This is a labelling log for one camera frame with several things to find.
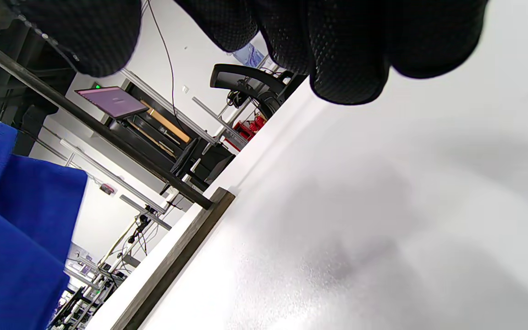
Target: white table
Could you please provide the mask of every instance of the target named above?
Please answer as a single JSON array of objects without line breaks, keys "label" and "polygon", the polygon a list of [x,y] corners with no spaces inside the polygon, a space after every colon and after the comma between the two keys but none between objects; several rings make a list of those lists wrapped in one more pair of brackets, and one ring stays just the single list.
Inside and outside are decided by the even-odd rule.
[{"label": "white table", "polygon": [[392,72],[369,105],[301,86],[216,186],[237,198],[144,330],[528,329],[528,2],[492,1],[465,65]]}]

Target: chair backrest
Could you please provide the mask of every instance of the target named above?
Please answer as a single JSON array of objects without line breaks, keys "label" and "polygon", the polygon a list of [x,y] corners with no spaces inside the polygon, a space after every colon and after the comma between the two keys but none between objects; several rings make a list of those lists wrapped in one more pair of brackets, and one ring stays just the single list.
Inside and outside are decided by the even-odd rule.
[{"label": "chair backrest", "polygon": [[212,88],[238,90],[253,98],[267,91],[279,95],[286,87],[282,81],[264,71],[233,64],[214,65],[209,85]]}]

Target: blue fabric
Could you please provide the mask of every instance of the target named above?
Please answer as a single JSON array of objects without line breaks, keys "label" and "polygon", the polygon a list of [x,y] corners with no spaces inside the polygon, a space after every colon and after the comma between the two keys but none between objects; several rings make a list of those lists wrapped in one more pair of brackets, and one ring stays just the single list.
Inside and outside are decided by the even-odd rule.
[{"label": "blue fabric", "polygon": [[12,155],[16,135],[0,123],[0,329],[43,330],[68,282],[87,176]]}]

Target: purple laptop screen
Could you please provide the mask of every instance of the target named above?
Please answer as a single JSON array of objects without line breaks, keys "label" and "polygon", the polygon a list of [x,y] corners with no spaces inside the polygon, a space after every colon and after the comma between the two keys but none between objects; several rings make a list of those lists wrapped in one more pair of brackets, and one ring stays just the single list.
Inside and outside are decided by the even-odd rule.
[{"label": "purple laptop screen", "polygon": [[119,87],[77,90],[76,92],[115,119],[123,119],[148,110],[140,101]]}]

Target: black mesh glove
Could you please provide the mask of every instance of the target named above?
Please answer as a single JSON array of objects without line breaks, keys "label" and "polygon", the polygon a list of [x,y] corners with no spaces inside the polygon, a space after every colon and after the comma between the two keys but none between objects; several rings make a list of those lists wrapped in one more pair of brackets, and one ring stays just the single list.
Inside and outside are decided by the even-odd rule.
[{"label": "black mesh glove", "polygon": [[74,67],[93,77],[122,69],[134,53],[140,0],[2,0],[52,40]]},{"label": "black mesh glove", "polygon": [[487,0],[176,0],[222,50],[258,29],[272,59],[311,75],[329,102],[375,100],[392,65],[413,78],[443,75],[478,44]]}]

